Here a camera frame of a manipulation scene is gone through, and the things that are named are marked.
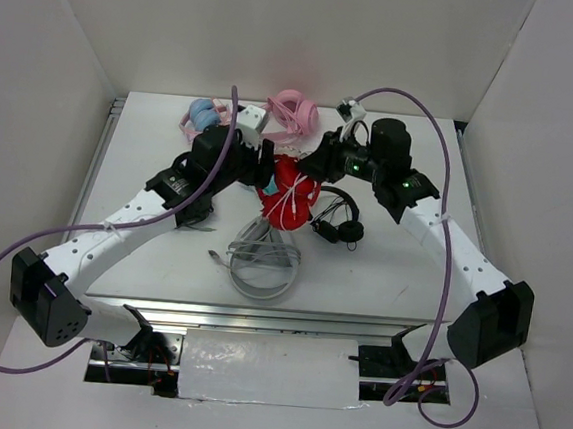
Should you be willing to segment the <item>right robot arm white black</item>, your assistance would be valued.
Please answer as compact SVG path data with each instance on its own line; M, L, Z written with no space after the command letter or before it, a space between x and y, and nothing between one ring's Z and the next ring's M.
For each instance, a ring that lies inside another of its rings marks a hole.
M514 283L480 252L443 208L441 195L412 167L411 136L403 121L379 118L360 144L342 130L324 134L319 147L302 157L299 171L317 182L344 176L371 184L378 203L444 271L440 304L460 314L446 327L417 327L400 335L389 362L399 376L424 366L424 348L433 358L456 359L469 369L508 353L528 339L535 296L528 283Z

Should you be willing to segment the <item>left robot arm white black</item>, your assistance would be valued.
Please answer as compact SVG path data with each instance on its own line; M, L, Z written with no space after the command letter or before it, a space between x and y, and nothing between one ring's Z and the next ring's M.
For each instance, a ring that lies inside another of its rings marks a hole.
M114 344L135 361L160 342L139 310L89 299L86 292L115 264L157 236L209 216L211 200L236 181L266 186L272 177L274 143L253 145L241 130L207 128L190 152L148 180L144 189L97 225L74 229L74 239L36 253L30 247L12 260L10 301L44 345L76 337Z

